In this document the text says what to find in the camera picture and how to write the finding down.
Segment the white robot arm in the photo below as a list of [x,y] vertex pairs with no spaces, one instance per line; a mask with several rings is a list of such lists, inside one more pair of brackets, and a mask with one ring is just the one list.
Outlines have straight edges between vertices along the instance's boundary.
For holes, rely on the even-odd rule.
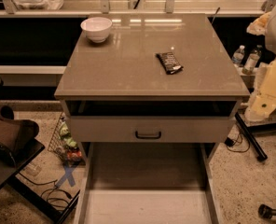
[[[247,32],[265,36],[265,47],[276,55],[276,6],[252,22]],[[267,119],[276,109],[276,57],[270,64],[261,64],[255,74],[254,91],[244,113],[250,122]]]

